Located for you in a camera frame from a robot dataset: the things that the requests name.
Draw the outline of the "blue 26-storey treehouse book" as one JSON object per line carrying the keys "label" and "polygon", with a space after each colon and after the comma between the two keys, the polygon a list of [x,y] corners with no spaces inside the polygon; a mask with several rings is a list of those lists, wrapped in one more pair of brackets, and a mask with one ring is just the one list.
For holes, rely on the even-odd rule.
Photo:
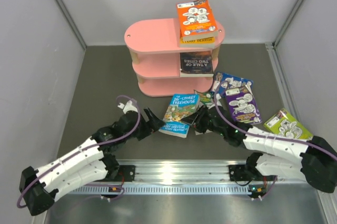
{"label": "blue 26-storey treehouse book", "polygon": [[186,138],[190,127],[181,120],[196,112],[199,100],[198,94],[174,94],[163,118],[165,125],[159,132]]}

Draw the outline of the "dark tale of two cities book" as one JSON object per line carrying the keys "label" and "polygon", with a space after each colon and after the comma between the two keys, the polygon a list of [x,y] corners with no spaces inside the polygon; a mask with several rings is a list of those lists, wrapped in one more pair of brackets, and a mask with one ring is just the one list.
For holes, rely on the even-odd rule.
{"label": "dark tale of two cities book", "polygon": [[180,53],[180,77],[213,77],[210,51]]}

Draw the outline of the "yellow 130-storey treehouse book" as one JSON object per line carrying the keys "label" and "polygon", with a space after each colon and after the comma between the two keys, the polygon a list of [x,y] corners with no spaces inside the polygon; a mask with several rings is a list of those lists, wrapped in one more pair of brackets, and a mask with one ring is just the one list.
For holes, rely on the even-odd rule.
{"label": "yellow 130-storey treehouse book", "polygon": [[215,46],[215,37],[184,41],[182,34],[180,34],[180,47],[213,49],[214,46]]}

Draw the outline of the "orange 78-storey treehouse book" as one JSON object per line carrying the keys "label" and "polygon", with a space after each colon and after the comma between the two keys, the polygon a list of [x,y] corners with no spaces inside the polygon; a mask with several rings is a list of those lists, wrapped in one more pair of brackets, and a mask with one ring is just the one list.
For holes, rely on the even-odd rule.
{"label": "orange 78-storey treehouse book", "polygon": [[177,3],[176,10],[183,41],[218,35],[219,29],[208,0]]}

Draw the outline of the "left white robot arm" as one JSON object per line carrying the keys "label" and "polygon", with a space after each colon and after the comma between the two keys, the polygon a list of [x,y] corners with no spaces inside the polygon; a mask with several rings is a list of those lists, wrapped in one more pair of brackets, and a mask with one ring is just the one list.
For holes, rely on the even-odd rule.
{"label": "left white robot arm", "polygon": [[21,173],[19,201],[31,216],[37,216],[51,208],[69,192],[94,181],[114,180],[120,165],[114,152],[128,139],[142,140],[165,125],[149,108],[144,109],[145,120],[135,107],[124,108],[120,119],[98,129],[82,144],[51,163]]}

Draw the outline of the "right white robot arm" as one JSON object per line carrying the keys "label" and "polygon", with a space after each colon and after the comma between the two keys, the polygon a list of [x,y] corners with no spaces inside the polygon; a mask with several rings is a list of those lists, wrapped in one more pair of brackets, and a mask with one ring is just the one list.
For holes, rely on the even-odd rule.
{"label": "right white robot arm", "polygon": [[336,189],[336,151],[322,137],[292,139],[234,121],[222,107],[205,106],[181,119],[198,133],[214,132],[233,147],[253,151],[245,172],[252,180],[262,176],[299,179],[326,193]]}

